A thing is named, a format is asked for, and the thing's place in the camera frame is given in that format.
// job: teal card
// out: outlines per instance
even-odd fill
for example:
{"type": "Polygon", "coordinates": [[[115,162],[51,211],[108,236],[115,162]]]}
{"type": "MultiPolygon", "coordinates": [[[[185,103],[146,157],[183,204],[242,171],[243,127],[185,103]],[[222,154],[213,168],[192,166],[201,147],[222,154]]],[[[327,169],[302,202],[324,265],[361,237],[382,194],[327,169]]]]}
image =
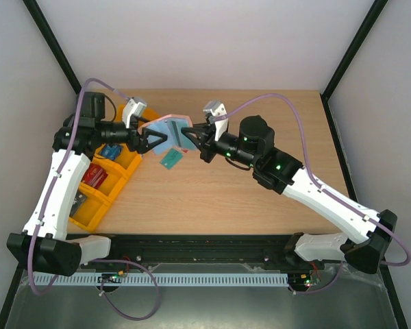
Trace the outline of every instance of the teal card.
{"type": "Polygon", "coordinates": [[[160,161],[167,169],[171,169],[177,164],[183,157],[181,152],[178,152],[176,149],[170,149],[169,152],[164,156],[163,160],[160,161]]]}

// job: gray floor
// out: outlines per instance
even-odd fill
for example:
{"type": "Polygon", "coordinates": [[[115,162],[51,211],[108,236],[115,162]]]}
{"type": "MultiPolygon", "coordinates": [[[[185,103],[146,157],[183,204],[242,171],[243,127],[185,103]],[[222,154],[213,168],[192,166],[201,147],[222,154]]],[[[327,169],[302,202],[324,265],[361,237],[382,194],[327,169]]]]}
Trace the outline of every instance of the gray floor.
{"type": "MultiPolygon", "coordinates": [[[[329,274],[323,273],[328,281],[329,274]]],[[[18,290],[6,328],[397,328],[378,278],[342,274],[326,292],[294,296],[286,288],[166,287],[159,311],[142,322],[114,313],[95,287],[54,287],[43,297],[18,290]]],[[[143,316],[152,307],[151,287],[120,287],[112,301],[143,316]]]]}

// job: black mount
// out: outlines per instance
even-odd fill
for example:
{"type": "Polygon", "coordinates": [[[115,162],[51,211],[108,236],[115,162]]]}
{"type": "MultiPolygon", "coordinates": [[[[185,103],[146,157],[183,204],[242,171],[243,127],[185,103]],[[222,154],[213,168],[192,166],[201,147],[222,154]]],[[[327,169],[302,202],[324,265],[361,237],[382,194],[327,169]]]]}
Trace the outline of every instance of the black mount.
{"type": "MultiPolygon", "coordinates": [[[[79,125],[72,150],[76,154],[85,154],[90,160],[102,144],[125,143],[130,151],[143,154],[167,140],[166,134],[144,128],[142,135],[137,132],[138,119],[133,118],[131,128],[127,129],[123,122],[102,121],[105,117],[105,95],[87,92],[84,94],[79,125]],[[149,136],[157,136],[158,140],[148,143],[149,136]]],[[[66,149],[69,144],[74,116],[67,118],[63,127],[55,134],[53,149],[66,149]]],[[[27,269],[27,255],[32,236],[26,232],[11,233],[6,246],[17,259],[20,266],[27,269]]],[[[79,267],[81,247],[78,244],[59,241],[51,236],[38,237],[34,250],[34,271],[73,275],[79,267]]]]}
{"type": "MultiPolygon", "coordinates": [[[[214,140],[216,127],[211,114],[205,123],[182,128],[182,134],[189,138],[201,152],[200,158],[210,163],[215,155],[253,168],[253,178],[268,190],[282,194],[303,164],[291,155],[274,147],[274,130],[261,116],[246,117],[240,122],[239,136],[224,132],[218,141],[214,140]]],[[[397,216],[389,210],[379,214],[379,222],[394,232],[397,216]]],[[[304,261],[295,253],[295,245],[303,233],[294,234],[285,246],[286,261],[301,266],[304,261]]],[[[341,246],[345,260],[364,273],[376,273],[379,264],[391,242],[391,237],[380,228],[368,233],[369,239],[355,244],[347,240],[341,246]]]]}

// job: orange compartment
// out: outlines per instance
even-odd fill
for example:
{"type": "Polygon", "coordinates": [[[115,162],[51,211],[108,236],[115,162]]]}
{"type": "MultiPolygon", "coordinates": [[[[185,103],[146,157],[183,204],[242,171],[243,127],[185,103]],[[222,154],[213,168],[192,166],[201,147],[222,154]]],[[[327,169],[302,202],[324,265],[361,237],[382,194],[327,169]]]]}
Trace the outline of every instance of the orange compartment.
{"type": "MultiPolygon", "coordinates": [[[[119,106],[115,121],[122,120],[124,107],[119,106]]],[[[147,108],[143,117],[152,121],[160,116],[152,109],[147,108]]],[[[81,182],[79,190],[87,196],[87,200],[80,206],[73,217],[69,217],[72,223],[89,232],[96,230],[103,216],[110,209],[122,188],[142,161],[142,156],[137,152],[130,152],[126,145],[122,145],[122,152],[115,161],[102,158],[99,152],[104,146],[102,145],[96,150],[95,154],[99,158],[94,157],[92,163],[104,168],[108,176],[97,190],[81,182]]]]}

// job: cable tie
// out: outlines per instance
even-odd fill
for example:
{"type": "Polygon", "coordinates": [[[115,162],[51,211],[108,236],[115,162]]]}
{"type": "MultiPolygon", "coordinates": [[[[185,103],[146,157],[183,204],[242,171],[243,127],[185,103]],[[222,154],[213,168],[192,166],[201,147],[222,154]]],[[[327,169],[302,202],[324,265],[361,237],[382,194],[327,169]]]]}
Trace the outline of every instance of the cable tie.
{"type": "Polygon", "coordinates": [[[318,192],[323,192],[323,190],[325,189],[326,189],[326,185],[322,184],[320,188],[318,189],[318,192]]]}

